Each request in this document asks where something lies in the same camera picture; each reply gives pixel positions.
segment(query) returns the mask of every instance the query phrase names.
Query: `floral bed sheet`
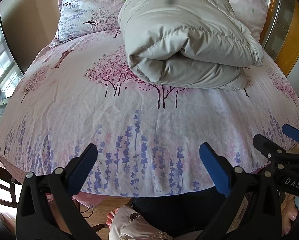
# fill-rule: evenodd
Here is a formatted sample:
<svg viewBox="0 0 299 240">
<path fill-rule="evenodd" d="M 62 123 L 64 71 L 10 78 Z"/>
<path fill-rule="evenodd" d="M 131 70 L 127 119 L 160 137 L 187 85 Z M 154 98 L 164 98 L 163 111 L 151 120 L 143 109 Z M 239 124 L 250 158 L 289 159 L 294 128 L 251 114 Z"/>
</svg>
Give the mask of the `floral bed sheet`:
<svg viewBox="0 0 299 240">
<path fill-rule="evenodd" d="M 128 68 L 122 35 L 92 33 L 43 49 L 17 86 L 0 123 L 0 158 L 16 176 L 65 167 L 89 143 L 98 160 L 82 187 L 97 195 L 153 197 L 213 186 L 198 149 L 208 142 L 233 166 L 266 164 L 261 133 L 289 149 L 299 129 L 299 99 L 265 53 L 246 68 L 246 90 L 184 89 L 143 82 Z"/>
</svg>

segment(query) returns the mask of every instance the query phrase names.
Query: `dark pants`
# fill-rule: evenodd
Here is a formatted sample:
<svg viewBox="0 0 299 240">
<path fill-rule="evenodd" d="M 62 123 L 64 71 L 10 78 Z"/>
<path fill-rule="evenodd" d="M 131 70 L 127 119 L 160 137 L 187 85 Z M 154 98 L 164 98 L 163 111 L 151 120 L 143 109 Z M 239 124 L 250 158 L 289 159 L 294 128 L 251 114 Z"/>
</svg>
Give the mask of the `dark pants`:
<svg viewBox="0 0 299 240">
<path fill-rule="evenodd" d="M 134 198 L 133 209 L 152 226 L 177 237 L 203 230 L 224 200 L 213 187 L 175 196 Z"/>
</svg>

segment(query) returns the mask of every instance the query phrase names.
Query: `blue rubber tip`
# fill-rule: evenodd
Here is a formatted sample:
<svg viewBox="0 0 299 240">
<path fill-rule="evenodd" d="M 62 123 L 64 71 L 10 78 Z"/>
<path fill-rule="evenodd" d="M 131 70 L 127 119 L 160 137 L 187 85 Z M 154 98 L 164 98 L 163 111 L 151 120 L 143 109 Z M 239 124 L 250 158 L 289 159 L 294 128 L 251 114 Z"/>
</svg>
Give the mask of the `blue rubber tip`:
<svg viewBox="0 0 299 240">
<path fill-rule="evenodd" d="M 203 143 L 199 148 L 199 156 L 213 180 L 217 191 L 228 197 L 231 191 L 230 179 L 216 159 L 216 153 L 208 143 Z"/>
<path fill-rule="evenodd" d="M 85 180 L 87 179 L 91 169 L 93 168 L 97 160 L 97 148 L 92 145 L 91 148 L 86 152 L 84 158 L 80 160 L 75 169 L 72 171 L 68 179 L 67 193 L 70 196 L 77 195 Z"/>
<path fill-rule="evenodd" d="M 283 134 L 292 138 L 294 141 L 299 143 L 299 130 L 290 126 L 289 124 L 284 124 L 282 127 Z"/>
</svg>

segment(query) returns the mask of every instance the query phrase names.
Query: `person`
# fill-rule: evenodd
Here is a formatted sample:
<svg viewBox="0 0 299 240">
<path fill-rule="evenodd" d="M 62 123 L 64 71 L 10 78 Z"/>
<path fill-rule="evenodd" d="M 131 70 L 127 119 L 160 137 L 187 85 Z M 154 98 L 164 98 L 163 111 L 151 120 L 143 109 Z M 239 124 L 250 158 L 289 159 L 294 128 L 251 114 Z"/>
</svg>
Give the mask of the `person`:
<svg viewBox="0 0 299 240">
<path fill-rule="evenodd" d="M 195 240 L 224 200 L 225 196 L 215 187 L 181 195 L 134 198 L 133 207 L 124 205 L 107 215 L 109 240 Z M 244 198 L 229 232 L 238 227 L 247 204 Z M 293 195 L 286 195 L 281 211 L 283 236 L 291 230 L 291 220 L 297 217 Z"/>
</svg>

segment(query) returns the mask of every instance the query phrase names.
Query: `folded down jacket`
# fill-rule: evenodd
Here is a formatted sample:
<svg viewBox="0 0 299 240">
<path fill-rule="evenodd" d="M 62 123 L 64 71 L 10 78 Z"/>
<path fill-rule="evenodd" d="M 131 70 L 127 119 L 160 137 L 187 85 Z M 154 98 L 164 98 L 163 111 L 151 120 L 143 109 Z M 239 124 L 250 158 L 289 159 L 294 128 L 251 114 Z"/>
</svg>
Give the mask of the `folded down jacket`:
<svg viewBox="0 0 299 240">
<path fill-rule="evenodd" d="M 262 66 L 228 0 L 127 0 L 118 22 L 129 67 L 152 84 L 244 89 L 242 67 Z"/>
</svg>

